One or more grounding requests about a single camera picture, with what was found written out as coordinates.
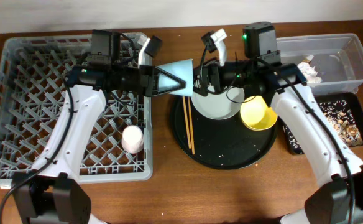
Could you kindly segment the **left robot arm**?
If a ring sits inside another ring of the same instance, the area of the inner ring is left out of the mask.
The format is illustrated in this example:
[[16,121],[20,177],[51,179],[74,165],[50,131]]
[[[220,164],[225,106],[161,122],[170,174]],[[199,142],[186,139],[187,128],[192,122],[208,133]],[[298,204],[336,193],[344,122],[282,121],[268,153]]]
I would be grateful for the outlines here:
[[135,67],[120,60],[122,34],[94,30],[91,50],[65,79],[65,102],[47,145],[32,170],[15,174],[7,197],[13,198],[23,223],[97,223],[91,200],[80,187],[80,165],[92,129],[115,90],[146,97],[175,91],[191,95],[193,74],[148,63],[161,48],[158,37],[141,37],[133,50]]

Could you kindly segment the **pink cup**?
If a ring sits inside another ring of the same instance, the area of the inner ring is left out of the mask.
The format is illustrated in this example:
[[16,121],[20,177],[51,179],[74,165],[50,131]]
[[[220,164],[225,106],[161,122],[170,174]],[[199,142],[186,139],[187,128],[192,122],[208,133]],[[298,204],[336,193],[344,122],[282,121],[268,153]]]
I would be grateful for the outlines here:
[[122,132],[121,145],[123,150],[137,154],[144,147],[144,134],[138,126],[128,126]]

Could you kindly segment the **light blue cup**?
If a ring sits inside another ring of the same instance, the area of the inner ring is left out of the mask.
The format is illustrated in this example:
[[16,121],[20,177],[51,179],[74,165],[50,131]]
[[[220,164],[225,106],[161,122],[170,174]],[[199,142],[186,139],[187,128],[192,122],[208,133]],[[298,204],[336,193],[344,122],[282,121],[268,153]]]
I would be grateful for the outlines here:
[[170,88],[179,87],[179,83],[174,79],[166,76],[163,72],[159,73],[159,83],[158,89],[159,94],[172,94],[179,96],[188,96],[191,97],[193,95],[193,60],[181,60],[177,62],[172,62],[164,65],[160,65],[159,69],[183,80],[186,83],[186,86],[183,89],[175,90],[171,92],[167,92]]

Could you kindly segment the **grey round plate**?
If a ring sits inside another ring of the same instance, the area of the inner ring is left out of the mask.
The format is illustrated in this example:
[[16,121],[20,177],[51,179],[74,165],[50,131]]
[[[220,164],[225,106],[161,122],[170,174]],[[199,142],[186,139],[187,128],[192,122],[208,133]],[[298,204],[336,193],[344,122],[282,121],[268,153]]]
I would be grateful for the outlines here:
[[242,88],[232,88],[220,95],[208,94],[201,96],[194,93],[192,103],[199,114],[214,120],[223,120],[233,117],[240,111],[241,105],[236,103],[244,99]]

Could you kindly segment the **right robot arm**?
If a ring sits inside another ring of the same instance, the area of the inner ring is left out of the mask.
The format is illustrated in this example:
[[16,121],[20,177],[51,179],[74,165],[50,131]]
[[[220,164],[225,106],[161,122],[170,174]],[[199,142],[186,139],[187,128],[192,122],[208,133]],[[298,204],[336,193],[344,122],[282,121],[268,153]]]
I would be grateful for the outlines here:
[[263,96],[293,133],[318,183],[302,209],[278,222],[363,223],[363,161],[328,123],[298,66],[282,63],[274,26],[269,22],[245,26],[245,60],[227,60],[225,38],[223,30],[202,36],[205,51],[217,51],[219,58],[195,69],[194,92],[207,96],[212,86],[218,95],[238,87]]

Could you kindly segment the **food scraps and rice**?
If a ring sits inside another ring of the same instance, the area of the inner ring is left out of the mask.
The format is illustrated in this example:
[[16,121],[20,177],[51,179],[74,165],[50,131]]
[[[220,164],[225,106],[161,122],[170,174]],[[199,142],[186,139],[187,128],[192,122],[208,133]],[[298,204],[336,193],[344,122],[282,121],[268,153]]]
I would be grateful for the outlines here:
[[325,101],[318,105],[328,123],[348,147],[363,145],[361,132],[346,100]]

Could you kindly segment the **white paper napkin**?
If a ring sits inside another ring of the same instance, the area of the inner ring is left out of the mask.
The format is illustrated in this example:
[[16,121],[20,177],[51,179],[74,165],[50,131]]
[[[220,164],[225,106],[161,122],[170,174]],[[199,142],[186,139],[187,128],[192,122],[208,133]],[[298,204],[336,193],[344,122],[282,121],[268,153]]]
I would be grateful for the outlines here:
[[306,78],[308,84],[322,82],[321,77],[318,76],[318,72],[315,70],[315,66],[310,65],[310,62],[313,60],[313,58],[314,55],[309,55],[298,64],[298,68]]

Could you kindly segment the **wooden chopstick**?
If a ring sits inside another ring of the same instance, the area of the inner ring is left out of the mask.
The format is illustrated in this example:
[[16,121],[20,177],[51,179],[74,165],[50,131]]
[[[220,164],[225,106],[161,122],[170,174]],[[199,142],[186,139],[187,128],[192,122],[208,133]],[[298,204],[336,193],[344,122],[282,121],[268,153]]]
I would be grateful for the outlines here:
[[191,141],[191,153],[195,155],[195,141],[193,135],[193,120],[192,120],[192,113],[191,113],[191,102],[190,97],[187,98],[188,102],[188,115],[189,115],[189,124],[190,124],[190,141]]
[[182,97],[182,103],[183,103],[183,114],[184,114],[184,119],[185,119],[186,137],[187,137],[187,141],[188,141],[188,148],[191,149],[190,129],[189,129],[188,113],[187,113],[187,108],[186,108],[186,98],[185,98],[185,96]]

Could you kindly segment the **yellow bowl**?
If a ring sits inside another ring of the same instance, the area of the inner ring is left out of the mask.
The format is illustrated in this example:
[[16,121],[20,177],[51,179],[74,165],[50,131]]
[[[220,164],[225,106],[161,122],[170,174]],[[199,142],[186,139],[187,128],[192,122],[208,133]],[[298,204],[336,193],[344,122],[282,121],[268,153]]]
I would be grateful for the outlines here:
[[243,124],[253,131],[270,129],[278,120],[278,115],[266,104],[262,96],[245,99],[239,113]]

